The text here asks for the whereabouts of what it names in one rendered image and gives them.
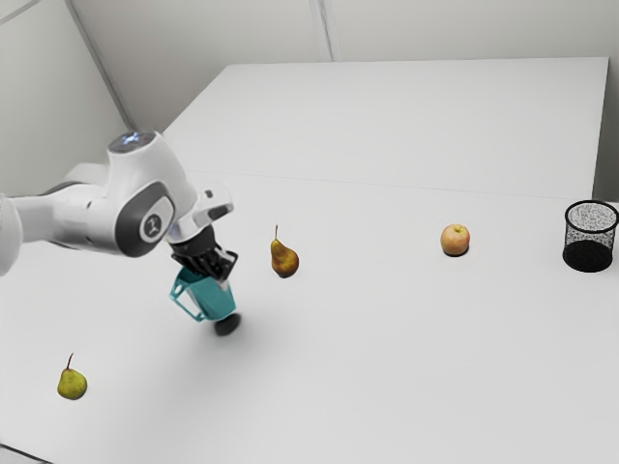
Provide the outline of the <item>teal faceted mug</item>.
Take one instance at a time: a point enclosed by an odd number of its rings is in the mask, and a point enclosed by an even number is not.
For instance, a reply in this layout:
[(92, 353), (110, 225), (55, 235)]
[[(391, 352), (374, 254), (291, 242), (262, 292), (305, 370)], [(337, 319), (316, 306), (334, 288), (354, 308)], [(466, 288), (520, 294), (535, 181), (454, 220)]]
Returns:
[(236, 309), (227, 280), (219, 282), (185, 268), (176, 276), (169, 298), (196, 322), (220, 321)]

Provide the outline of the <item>brown pear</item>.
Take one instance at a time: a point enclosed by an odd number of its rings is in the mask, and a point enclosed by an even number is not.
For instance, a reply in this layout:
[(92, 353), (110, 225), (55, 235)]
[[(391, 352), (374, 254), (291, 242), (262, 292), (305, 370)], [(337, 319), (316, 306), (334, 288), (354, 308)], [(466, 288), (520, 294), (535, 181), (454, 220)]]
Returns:
[(271, 267), (280, 278), (289, 278), (299, 270), (300, 258), (294, 249), (279, 240), (278, 230), (279, 227), (276, 226), (274, 239), (270, 245)]

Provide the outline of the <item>green pear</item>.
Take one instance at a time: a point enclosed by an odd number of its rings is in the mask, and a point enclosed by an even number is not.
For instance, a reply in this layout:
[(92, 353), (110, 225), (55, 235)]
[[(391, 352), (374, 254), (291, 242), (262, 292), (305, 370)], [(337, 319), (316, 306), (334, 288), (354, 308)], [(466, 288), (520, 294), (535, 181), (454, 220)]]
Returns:
[(86, 377), (79, 371), (71, 367), (74, 354), (70, 354), (66, 367), (62, 370), (58, 384), (57, 393), (68, 400), (80, 399), (88, 389)]

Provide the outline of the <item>red yellow apple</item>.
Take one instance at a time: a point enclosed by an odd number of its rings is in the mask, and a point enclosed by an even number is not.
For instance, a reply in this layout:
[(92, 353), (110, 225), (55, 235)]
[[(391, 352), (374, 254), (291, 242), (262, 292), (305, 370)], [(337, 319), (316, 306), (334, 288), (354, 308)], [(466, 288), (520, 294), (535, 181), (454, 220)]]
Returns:
[(440, 236), (442, 251), (448, 256), (461, 256), (470, 246), (470, 232), (468, 228), (459, 223), (447, 225)]

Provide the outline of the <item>black mesh pen holder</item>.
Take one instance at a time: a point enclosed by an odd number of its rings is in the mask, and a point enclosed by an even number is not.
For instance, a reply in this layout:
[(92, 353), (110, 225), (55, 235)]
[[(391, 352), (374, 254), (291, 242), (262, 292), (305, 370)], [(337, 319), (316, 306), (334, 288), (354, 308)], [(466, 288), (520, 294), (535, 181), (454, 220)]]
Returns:
[(619, 211), (600, 200), (581, 200), (566, 209), (564, 219), (564, 262), (583, 273), (609, 268), (613, 261)]

